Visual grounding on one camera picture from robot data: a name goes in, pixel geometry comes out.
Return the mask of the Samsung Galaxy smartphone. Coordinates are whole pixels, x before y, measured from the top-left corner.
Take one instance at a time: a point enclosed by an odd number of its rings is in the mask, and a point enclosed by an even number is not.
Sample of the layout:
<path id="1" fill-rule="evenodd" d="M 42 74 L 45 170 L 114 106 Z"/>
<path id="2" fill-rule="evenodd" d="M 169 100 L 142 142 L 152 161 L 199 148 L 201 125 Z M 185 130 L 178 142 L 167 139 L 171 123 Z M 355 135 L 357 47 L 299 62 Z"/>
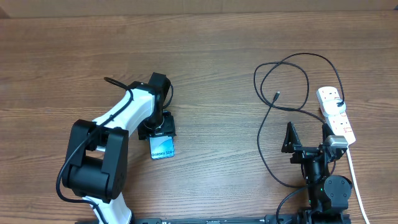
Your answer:
<path id="1" fill-rule="evenodd" d="M 165 159 L 175 155 L 174 139 L 171 136 L 161 136 L 149 139 L 150 156 L 153 160 Z"/>

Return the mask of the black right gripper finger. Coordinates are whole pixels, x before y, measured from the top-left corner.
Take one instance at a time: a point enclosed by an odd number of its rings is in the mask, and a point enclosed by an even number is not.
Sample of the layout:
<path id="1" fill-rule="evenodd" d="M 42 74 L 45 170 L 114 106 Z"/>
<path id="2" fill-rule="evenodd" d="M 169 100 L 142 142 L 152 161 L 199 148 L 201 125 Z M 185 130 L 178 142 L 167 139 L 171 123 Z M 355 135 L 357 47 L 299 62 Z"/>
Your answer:
<path id="1" fill-rule="evenodd" d="M 323 145 L 332 145 L 332 140 L 334 137 L 334 133 L 330 126 L 327 123 L 322 125 L 322 138 L 323 138 Z"/>
<path id="2" fill-rule="evenodd" d="M 285 134 L 285 139 L 282 147 L 301 147 L 302 143 L 299 139 L 299 136 L 296 132 L 295 126 L 293 122 L 287 123 L 287 129 Z"/>

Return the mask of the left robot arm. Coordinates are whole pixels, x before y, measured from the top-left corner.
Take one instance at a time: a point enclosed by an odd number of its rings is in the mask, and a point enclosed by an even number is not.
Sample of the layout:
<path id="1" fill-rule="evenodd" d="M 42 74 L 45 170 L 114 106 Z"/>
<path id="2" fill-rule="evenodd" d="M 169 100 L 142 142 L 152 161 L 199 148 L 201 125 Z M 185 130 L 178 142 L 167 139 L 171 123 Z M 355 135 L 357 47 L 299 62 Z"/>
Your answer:
<path id="1" fill-rule="evenodd" d="M 73 124 L 55 190 L 65 202 L 88 204 L 95 223 L 134 223 L 122 193 L 129 138 L 136 132 L 140 140 L 148 141 L 153 160 L 175 155 L 175 122 L 167 110 L 174 88 L 161 73 L 153 73 L 148 83 L 126 85 L 109 77 L 105 81 L 122 88 L 125 95 L 104 115 Z"/>

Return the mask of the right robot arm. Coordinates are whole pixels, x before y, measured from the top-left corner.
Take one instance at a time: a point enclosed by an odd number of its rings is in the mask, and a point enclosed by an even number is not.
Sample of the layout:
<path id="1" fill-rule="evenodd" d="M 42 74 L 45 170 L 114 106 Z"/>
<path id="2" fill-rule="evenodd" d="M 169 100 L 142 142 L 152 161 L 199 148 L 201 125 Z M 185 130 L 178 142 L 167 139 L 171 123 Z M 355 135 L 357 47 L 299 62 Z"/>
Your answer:
<path id="1" fill-rule="evenodd" d="M 295 126 L 287 123 L 287 131 L 281 151 L 291 153 L 290 162 L 300 164 L 305 186 L 292 192 L 277 207 L 277 223 L 350 223 L 343 211 L 348 208 L 353 183 L 341 175 L 333 175 L 330 163 L 339 160 L 348 150 L 344 136 L 337 136 L 329 125 L 322 126 L 323 141 L 316 147 L 302 145 Z M 283 204 L 297 193 L 308 192 L 309 207 L 301 208 L 294 215 L 280 215 Z"/>

